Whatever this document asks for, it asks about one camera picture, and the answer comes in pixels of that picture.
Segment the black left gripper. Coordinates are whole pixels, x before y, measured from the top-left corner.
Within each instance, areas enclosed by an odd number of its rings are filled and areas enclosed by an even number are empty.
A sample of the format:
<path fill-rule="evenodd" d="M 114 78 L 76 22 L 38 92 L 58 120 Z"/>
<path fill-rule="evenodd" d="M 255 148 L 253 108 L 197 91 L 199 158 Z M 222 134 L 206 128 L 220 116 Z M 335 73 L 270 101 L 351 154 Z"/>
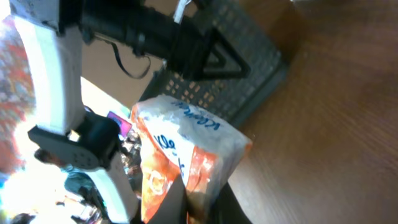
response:
<path fill-rule="evenodd" d="M 129 73 L 122 65 L 116 42 L 131 47 L 138 57 L 165 59 L 167 68 L 184 78 L 242 79 L 251 71 L 247 61 L 215 27 L 205 34 L 202 57 L 202 34 L 186 16 L 178 24 L 140 4 L 84 4 L 80 26 L 86 43 L 100 39 L 112 45 L 119 67 L 131 78 L 143 78 L 148 70 Z"/>

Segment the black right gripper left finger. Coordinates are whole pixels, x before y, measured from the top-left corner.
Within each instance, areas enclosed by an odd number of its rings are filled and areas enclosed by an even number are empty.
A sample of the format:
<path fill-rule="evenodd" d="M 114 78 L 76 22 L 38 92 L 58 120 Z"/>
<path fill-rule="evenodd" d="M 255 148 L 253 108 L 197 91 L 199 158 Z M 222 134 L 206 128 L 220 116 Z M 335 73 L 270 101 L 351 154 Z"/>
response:
<path fill-rule="evenodd" d="M 186 224 L 187 195 L 182 177 L 179 175 L 171 185 L 163 202 L 148 224 Z"/>

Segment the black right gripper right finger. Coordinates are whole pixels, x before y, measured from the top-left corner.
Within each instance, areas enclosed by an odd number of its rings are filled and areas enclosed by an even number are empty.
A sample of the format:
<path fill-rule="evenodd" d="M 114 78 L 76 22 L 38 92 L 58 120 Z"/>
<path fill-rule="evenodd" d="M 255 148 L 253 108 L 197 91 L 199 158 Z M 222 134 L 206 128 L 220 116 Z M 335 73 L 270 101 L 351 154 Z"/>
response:
<path fill-rule="evenodd" d="M 215 224 L 251 224 L 229 184 L 226 184 L 214 204 Z"/>

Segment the orange Kleenex tissue pack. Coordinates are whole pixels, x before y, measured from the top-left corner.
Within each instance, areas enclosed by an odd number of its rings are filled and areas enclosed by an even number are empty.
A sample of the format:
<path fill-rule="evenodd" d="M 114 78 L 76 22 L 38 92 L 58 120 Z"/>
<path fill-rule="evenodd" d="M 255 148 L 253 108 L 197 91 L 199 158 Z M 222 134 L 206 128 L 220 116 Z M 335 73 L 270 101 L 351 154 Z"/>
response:
<path fill-rule="evenodd" d="M 142 143 L 142 221 L 154 217 L 181 177 L 192 206 L 187 222 L 204 222 L 252 141 L 207 110 L 166 95 L 136 103 L 131 121 Z"/>

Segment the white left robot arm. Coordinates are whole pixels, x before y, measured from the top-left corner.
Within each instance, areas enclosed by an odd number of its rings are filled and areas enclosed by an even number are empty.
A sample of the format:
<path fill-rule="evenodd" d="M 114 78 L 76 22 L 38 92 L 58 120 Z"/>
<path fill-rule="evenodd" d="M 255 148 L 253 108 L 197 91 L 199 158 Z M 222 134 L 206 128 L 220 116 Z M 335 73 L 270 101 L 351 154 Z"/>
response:
<path fill-rule="evenodd" d="M 81 98 L 83 43 L 124 44 L 155 56 L 189 81 L 245 78 L 249 65 L 216 28 L 200 32 L 183 13 L 166 16 L 141 1 L 11 1 L 34 83 L 30 140 L 86 173 L 111 223 L 247 223 L 227 181 L 251 140 L 225 120 L 171 96 L 137 103 L 144 144 L 137 196 L 121 160 L 119 125 Z"/>

